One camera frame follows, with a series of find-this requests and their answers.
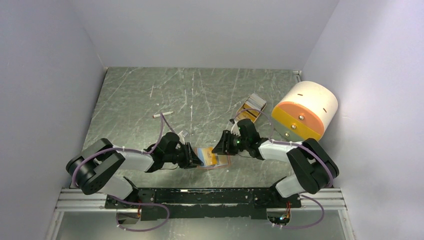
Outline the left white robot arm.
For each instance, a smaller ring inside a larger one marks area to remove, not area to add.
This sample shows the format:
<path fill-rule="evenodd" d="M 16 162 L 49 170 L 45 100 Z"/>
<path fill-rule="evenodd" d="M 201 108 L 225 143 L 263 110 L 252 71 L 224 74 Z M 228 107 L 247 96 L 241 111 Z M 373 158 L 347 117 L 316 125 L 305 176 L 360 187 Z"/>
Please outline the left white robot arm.
<path fill-rule="evenodd" d="M 203 163 L 190 143 L 184 142 L 173 132 L 167 132 L 160 140 L 143 151 L 114 146 L 101 138 L 72 158 L 65 169 L 73 185 L 85 195 L 103 192 L 118 197 L 126 208 L 134 207 L 139 200 L 135 186 L 125 178 L 115 176 L 118 170 L 138 170 L 153 173 L 164 164 L 172 163 L 181 169 L 191 169 Z"/>

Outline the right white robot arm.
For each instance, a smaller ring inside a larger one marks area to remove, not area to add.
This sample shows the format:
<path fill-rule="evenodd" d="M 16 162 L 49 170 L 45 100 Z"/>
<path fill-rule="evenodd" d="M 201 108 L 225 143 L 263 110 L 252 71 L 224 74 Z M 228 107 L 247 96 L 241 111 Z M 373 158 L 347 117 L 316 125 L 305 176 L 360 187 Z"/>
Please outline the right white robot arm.
<path fill-rule="evenodd" d="M 277 141 L 261 137 L 250 119 L 237 121 L 235 131 L 224 130 L 212 153 L 235 156 L 247 151 L 258 160 L 289 163 L 293 174 L 276 182 L 270 193 L 270 202 L 282 207 L 289 197 L 300 193 L 316 194 L 331 187 L 340 174 L 338 166 L 314 138 L 302 142 Z"/>

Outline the orange credit card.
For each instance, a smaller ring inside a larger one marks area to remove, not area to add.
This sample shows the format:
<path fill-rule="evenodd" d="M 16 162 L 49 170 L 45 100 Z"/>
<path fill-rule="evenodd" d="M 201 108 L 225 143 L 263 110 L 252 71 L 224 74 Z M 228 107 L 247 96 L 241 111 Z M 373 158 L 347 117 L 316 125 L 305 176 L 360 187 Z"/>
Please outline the orange credit card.
<path fill-rule="evenodd" d="M 217 164 L 218 158 L 212 151 L 212 147 L 205 147 L 201 150 L 205 166 L 214 166 Z"/>

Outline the brown leather card holder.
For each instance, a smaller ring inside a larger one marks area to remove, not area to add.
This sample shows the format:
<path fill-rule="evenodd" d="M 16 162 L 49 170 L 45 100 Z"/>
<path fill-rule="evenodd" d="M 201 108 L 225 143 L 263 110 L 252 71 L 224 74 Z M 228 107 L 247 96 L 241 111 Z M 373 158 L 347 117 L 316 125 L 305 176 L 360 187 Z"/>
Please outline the brown leather card holder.
<path fill-rule="evenodd" d="M 194 149 L 195 154 L 201 161 L 201 165 L 198 165 L 199 169 L 219 169 L 226 168 L 231 165 L 231 158 L 228 155 L 219 155 L 212 153 L 212 147 L 197 147 Z"/>

